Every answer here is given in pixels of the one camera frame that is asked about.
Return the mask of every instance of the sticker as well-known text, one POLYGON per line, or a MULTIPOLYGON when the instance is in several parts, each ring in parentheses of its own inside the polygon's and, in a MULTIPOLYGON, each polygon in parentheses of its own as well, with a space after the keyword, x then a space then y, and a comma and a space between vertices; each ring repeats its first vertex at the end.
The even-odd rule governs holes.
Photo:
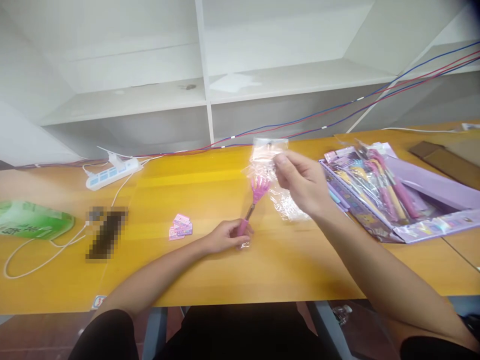
POLYGON ((102 303, 104 302, 106 296, 102 296, 102 295, 97 295, 95 300, 93 300, 93 305, 91 306, 92 309, 96 310, 100 307, 100 305, 102 305, 102 303))
POLYGON ((189 224, 190 223, 190 218, 186 217, 185 215, 182 214, 177 214, 175 216, 175 219, 173 219, 173 222, 181 225, 181 224, 189 224))
POLYGON ((180 226, 179 228, 175 229, 176 234, 178 236, 181 235, 192 235, 193 234, 193 225, 192 223, 189 223, 185 226, 180 226))
POLYGON ((168 240, 179 240, 179 239, 183 239, 185 236, 183 235, 178 235, 177 234, 177 231, 171 227, 169 232, 168 232, 168 240))

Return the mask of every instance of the power strip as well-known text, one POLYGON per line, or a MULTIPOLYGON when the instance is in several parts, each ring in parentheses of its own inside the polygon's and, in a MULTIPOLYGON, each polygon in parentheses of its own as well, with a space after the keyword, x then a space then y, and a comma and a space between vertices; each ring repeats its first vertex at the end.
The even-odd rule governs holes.
POLYGON ((90 176, 86 180, 86 187, 92 191, 97 191, 144 168, 136 158, 131 158, 123 162, 123 165, 124 167, 120 168, 120 170, 112 166, 105 171, 90 176))

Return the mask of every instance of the floor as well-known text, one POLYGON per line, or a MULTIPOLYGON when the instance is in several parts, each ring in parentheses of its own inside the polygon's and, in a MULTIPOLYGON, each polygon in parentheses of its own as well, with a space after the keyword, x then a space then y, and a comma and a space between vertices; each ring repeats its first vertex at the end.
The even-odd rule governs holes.
MULTIPOLYGON (((480 297, 478 296, 461 296, 450 299, 455 310, 463 309, 466 314, 477 313, 480 309, 480 297)), ((296 304, 308 328, 317 334, 306 303, 297 302, 296 304)), ((335 300, 329 301, 329 304, 332 308, 349 305, 353 310, 347 323, 341 329, 355 358, 400 359, 368 300, 335 300)), ((149 312, 149 310, 145 311, 134 322, 135 342, 140 359, 144 348, 149 312)), ((0 359, 67 359, 92 316, 93 311, 2 317, 0 320, 4 322, 0 321, 0 359)), ((182 320, 183 315, 179 307, 168 308, 167 340, 180 329, 182 320)))
MULTIPOLYGON (((315 333, 305 302, 298 302, 299 312, 315 333)), ((142 358, 148 314, 134 322, 138 357, 142 358)), ((66 360, 82 330, 93 316, 90 312, 15 315, 0 324, 0 359, 2 360, 66 360)), ((179 307, 168 308, 167 340, 181 327, 183 315, 179 307)))

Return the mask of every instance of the shelf board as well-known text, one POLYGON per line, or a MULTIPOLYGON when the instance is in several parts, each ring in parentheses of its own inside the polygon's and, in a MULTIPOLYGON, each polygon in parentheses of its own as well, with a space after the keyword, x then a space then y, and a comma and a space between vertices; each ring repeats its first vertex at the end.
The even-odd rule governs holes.
POLYGON ((202 78, 80 93, 42 118, 38 125, 74 123, 206 104, 202 78))
POLYGON ((344 58, 246 71, 240 74, 250 76, 251 82, 259 84, 243 87, 237 92, 213 90, 211 84, 224 75, 211 76, 210 98, 212 104, 353 88, 386 83, 395 78, 388 72, 360 65, 344 58))

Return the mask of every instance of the green bag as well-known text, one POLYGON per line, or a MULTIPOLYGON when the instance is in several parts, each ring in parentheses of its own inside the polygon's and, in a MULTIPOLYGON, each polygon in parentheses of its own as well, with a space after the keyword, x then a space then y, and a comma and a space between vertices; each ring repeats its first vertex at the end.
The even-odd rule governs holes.
POLYGON ((31 202, 0 202, 0 235, 53 240, 70 230, 75 218, 31 202))

